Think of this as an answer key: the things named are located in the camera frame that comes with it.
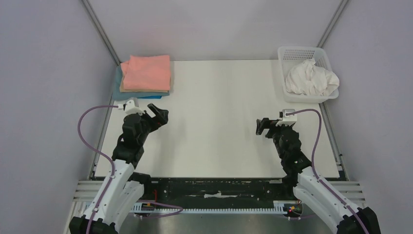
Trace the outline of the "white t shirt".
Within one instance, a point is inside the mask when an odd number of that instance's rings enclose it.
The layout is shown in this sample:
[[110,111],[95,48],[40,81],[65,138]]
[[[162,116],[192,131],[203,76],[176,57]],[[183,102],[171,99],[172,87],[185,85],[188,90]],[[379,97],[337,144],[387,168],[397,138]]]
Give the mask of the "white t shirt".
[[334,72],[316,66],[313,58],[293,66],[285,78],[287,92],[296,95],[329,96],[339,85],[338,76]]

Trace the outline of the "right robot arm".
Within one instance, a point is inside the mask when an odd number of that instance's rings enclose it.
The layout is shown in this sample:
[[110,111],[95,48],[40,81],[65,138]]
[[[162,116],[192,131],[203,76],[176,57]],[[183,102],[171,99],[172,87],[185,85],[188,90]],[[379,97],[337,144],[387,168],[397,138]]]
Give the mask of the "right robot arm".
[[282,169],[281,192],[288,199],[304,202],[334,234],[379,234],[375,212],[350,201],[312,167],[312,162],[301,150],[299,133],[293,124],[268,118],[256,120],[256,135],[267,130],[266,138],[275,145]]

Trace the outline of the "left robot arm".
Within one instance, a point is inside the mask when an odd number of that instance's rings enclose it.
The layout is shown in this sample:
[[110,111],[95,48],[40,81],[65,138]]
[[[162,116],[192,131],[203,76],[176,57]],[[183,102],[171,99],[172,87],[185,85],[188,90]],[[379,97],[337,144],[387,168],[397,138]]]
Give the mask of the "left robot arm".
[[110,108],[122,110],[126,114],[122,134],[117,139],[112,157],[84,142],[87,147],[105,157],[111,167],[91,205],[82,216],[71,219],[70,233],[117,234],[134,203],[139,198],[147,199],[152,195],[153,186],[150,183],[133,180],[131,177],[144,153],[148,135],[168,123],[169,111],[152,103],[147,107],[153,112],[153,116],[140,108],[134,100],[110,105]]

